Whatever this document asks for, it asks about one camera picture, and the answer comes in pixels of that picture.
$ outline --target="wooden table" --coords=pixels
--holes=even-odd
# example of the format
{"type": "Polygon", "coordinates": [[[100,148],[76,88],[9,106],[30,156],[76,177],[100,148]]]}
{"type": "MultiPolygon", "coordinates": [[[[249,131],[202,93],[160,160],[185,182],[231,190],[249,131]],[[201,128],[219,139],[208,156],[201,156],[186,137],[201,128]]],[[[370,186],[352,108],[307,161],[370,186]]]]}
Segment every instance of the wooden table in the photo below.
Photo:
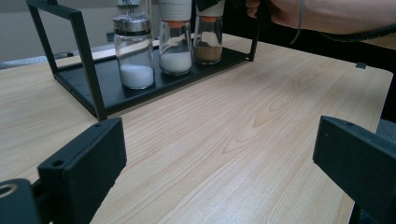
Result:
{"type": "MultiPolygon", "coordinates": [[[[128,163],[92,223],[347,223],[353,202],[312,161],[319,117],[374,132],[391,78],[259,43],[253,63],[113,116],[128,163]]],[[[36,181],[39,163],[97,122],[46,63],[1,70],[0,108],[0,181],[36,181]]]]}

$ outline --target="brown powder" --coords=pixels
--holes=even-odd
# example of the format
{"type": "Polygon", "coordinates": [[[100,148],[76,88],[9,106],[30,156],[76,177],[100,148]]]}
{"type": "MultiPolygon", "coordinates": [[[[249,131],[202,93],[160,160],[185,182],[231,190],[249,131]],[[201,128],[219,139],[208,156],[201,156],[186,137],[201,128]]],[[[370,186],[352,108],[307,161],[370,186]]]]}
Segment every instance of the brown powder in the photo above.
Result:
{"type": "Polygon", "coordinates": [[[193,56],[198,63],[217,63],[221,58],[221,47],[195,46],[193,56]]]}

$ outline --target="glass jar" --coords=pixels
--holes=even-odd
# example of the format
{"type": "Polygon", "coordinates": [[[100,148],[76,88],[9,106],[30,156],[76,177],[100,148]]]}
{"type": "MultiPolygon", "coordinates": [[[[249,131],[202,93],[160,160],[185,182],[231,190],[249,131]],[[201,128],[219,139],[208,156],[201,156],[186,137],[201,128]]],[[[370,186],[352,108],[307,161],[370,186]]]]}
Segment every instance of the glass jar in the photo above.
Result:
{"type": "Polygon", "coordinates": [[[189,73],[191,0],[160,0],[160,67],[165,74],[189,73]]]}
{"type": "Polygon", "coordinates": [[[222,15],[225,0],[200,11],[196,8],[193,41],[193,59],[201,64],[214,64],[221,60],[222,15]]]}
{"type": "Polygon", "coordinates": [[[190,71],[190,21],[161,21],[160,67],[169,75],[184,75],[190,71]]]}
{"type": "Polygon", "coordinates": [[[154,83],[152,37],[148,14],[113,18],[114,45],[122,86],[144,89],[154,83]]]}

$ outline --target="white wall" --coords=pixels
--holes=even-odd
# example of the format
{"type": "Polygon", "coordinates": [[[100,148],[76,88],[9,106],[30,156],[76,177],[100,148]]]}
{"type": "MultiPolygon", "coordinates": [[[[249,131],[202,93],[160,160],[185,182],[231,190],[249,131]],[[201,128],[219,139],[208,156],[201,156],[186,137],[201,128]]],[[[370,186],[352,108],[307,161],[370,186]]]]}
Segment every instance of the white wall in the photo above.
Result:
{"type": "MultiPolygon", "coordinates": [[[[151,0],[153,35],[159,34],[158,0],[151,0]]],[[[90,46],[108,45],[106,32],[113,31],[112,17],[125,14],[116,0],[58,0],[58,4],[82,12],[90,46]]],[[[53,53],[77,49],[69,21],[40,10],[53,53]]],[[[24,0],[0,1],[0,62],[44,55],[37,31],[24,0]]]]}

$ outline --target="black metal rack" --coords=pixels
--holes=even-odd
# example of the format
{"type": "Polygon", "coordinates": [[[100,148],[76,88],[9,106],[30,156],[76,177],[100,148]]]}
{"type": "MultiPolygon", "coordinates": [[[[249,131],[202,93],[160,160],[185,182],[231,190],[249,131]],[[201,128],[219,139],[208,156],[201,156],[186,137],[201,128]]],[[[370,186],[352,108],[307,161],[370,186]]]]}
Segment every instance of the black metal rack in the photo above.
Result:
{"type": "MultiPolygon", "coordinates": [[[[214,65],[194,63],[190,72],[180,77],[165,75],[160,66],[156,64],[154,85],[143,90],[128,90],[120,84],[120,74],[115,56],[93,60],[84,20],[79,10],[60,6],[57,0],[26,0],[26,3],[54,78],[69,90],[99,121],[107,119],[110,114],[207,77],[246,59],[252,62],[260,34],[260,27],[257,24],[252,37],[250,53],[223,48],[219,63],[214,65]],[[65,67],[57,66],[38,12],[39,9],[70,21],[81,57],[80,64],[65,67]]],[[[158,60],[159,52],[154,49],[154,62],[158,62],[158,60]]]]}

